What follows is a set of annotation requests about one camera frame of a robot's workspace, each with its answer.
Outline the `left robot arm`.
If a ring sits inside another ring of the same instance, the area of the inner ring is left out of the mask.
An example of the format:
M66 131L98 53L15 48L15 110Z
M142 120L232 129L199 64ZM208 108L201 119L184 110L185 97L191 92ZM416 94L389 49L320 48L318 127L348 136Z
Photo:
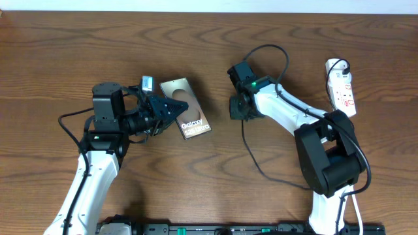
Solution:
M121 215L100 222L107 192L133 143L130 136L161 134L189 105L115 82L95 85L92 94L94 114L84 124L82 139L74 141L80 154L75 177L45 233L142 234L142 225Z

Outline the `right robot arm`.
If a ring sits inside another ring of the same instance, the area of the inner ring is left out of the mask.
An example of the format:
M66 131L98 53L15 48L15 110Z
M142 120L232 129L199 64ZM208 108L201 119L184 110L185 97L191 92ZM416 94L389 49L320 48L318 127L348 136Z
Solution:
M236 90L230 98L231 119L268 116L294 136L302 175L313 191L308 224L317 234L340 234L346 198L365 191L371 182L353 189L360 174L371 170L348 116L307 105L270 76L258 77L247 61L227 74Z

